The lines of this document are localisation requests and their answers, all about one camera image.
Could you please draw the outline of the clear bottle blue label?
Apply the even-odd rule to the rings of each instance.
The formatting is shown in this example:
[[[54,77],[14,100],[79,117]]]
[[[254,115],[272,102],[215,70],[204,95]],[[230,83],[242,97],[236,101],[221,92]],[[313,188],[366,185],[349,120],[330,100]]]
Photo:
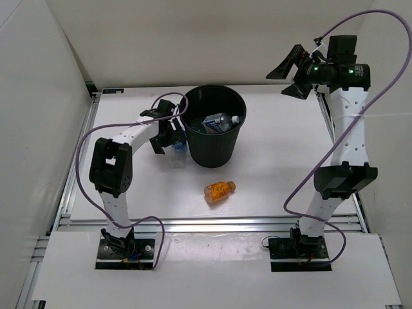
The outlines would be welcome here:
[[[177,142],[171,146],[169,167],[172,169],[183,169],[187,159],[187,138],[183,142]]]

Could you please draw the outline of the clear bottle white orange label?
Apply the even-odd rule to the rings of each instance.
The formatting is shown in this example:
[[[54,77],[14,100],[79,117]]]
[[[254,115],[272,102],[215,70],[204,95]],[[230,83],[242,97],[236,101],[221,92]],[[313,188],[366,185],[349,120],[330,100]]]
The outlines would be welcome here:
[[[227,113],[218,113],[205,117],[202,125],[208,134],[220,134],[229,131],[232,126],[239,123],[239,116],[230,116]]]

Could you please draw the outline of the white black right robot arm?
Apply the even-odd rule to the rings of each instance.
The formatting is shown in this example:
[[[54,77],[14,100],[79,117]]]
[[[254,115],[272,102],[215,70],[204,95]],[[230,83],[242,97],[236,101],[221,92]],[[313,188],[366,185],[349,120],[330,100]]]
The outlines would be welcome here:
[[[369,65],[357,62],[356,44],[354,35],[333,36],[325,55],[319,50],[308,52],[296,44],[267,75],[271,80],[285,79],[295,66],[293,83],[282,91],[283,95],[305,100],[313,88],[324,86],[330,98],[333,146],[326,155],[330,164],[317,164],[310,173],[315,188],[313,199],[285,241],[290,252],[299,258],[315,253],[336,208],[378,175],[377,168],[370,165],[365,124],[361,119],[371,86],[371,72]]]

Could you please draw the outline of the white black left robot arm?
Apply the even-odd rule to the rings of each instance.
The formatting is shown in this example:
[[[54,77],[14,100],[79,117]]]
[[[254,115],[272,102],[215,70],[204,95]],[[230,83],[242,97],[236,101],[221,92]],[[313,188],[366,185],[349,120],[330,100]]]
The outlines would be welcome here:
[[[113,138],[95,142],[89,180],[102,199],[107,227],[102,235],[109,246],[122,258],[135,250],[133,227],[127,209],[126,192],[133,179],[133,155],[146,142],[157,155],[174,144],[185,143],[185,133],[179,121],[171,119],[176,105],[161,99],[157,107],[140,114],[136,126],[130,126]]]

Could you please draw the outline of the black ribbed plastic bin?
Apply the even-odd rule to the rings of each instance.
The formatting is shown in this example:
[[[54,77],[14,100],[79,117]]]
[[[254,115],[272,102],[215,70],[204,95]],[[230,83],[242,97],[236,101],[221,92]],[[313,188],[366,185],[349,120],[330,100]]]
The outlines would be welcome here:
[[[241,95],[227,86],[198,86],[185,94],[178,111],[183,114],[180,120],[193,160],[207,168],[226,164],[232,156],[239,130],[247,114]],[[228,115],[228,120],[238,118],[239,122],[224,132],[208,133],[205,119],[222,113]]]

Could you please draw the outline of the orange juice bottle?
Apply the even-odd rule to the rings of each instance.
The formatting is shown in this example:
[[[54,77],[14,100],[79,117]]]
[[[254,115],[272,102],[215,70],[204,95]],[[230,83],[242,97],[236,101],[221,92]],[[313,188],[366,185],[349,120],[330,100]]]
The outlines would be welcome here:
[[[207,203],[213,204],[225,199],[236,190],[236,184],[233,181],[217,182],[204,188],[203,193]]]

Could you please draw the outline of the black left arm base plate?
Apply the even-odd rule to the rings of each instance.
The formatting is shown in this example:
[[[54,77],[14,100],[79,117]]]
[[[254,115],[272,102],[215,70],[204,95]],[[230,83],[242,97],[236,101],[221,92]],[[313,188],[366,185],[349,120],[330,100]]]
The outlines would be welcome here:
[[[101,230],[95,269],[97,270],[152,270],[155,239],[135,238],[130,231],[125,238],[116,238]]]

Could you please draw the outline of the aluminium table frame rail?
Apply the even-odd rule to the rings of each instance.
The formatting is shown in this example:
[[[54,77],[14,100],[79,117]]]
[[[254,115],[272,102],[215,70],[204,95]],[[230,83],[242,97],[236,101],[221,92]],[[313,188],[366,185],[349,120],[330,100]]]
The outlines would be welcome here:
[[[288,235],[296,218],[286,197],[331,144],[324,104],[283,96],[280,86],[239,86],[247,119],[231,160],[204,169],[188,159],[172,169],[143,146],[128,190],[133,219],[161,217],[166,231],[154,271],[97,270],[104,217],[68,179],[55,225],[36,245],[26,308],[400,308],[380,238],[366,231],[357,201],[333,222],[348,240],[330,272],[271,272],[267,236]],[[203,190],[233,181],[209,204]]]

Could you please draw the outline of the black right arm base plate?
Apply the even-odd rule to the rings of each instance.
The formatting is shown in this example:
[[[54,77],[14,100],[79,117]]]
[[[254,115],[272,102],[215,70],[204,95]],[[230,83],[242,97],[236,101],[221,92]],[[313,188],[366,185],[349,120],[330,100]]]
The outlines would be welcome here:
[[[267,236],[261,246],[268,249],[271,272],[330,272],[332,266],[324,238],[305,243],[300,236]]]

